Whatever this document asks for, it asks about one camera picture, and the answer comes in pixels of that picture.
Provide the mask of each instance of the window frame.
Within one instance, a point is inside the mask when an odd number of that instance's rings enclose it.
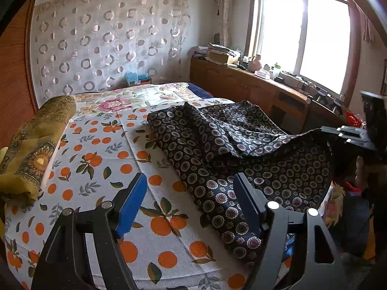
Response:
[[[311,80],[303,75],[300,75],[301,64],[303,61],[303,54],[305,51],[306,32],[308,23],[308,0],[304,1],[304,12],[301,25],[301,35],[299,39],[299,48],[297,53],[297,61],[293,74],[301,76],[304,80],[310,81],[318,87],[325,89],[332,97],[339,98],[344,95],[343,104],[348,106],[352,94],[355,89],[357,72],[359,69],[360,61],[360,46],[361,46],[361,32],[360,32],[360,17],[357,6],[351,2],[351,0],[338,0],[348,5],[350,15],[350,46],[348,51],[348,60],[346,73],[344,76],[343,84],[340,93],[335,93],[329,88],[319,84],[318,82]],[[248,37],[246,39],[245,55],[253,56],[259,54],[262,49],[264,15],[263,15],[264,0],[252,0],[250,2],[250,18],[248,27]]]

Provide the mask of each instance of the dark floral fabric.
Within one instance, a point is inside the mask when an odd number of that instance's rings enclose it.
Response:
[[[256,261],[262,236],[245,221],[233,191],[236,173],[294,211],[319,206],[330,186],[331,151],[319,132],[287,135],[248,101],[201,109],[186,103],[152,112],[148,122],[204,219],[247,265]]]

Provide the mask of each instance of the folded olive blanket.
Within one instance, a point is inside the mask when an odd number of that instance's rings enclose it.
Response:
[[[37,199],[44,172],[75,110],[73,97],[53,97],[13,135],[0,164],[1,195]]]

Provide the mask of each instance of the sheer curtain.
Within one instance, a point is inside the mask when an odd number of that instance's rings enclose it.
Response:
[[[233,0],[218,0],[219,15],[221,17],[220,44],[225,47],[231,45],[231,40],[228,32],[229,18],[231,18],[231,9]]]
[[[190,21],[187,0],[55,0],[35,6],[31,69],[38,103],[125,86],[127,71],[148,73],[155,83],[178,80]]]

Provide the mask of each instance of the bright window glass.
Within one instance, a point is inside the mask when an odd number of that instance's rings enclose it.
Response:
[[[350,47],[348,5],[308,0],[308,29],[300,74],[339,94]]]
[[[302,0],[264,0],[261,62],[293,73],[301,34]]]

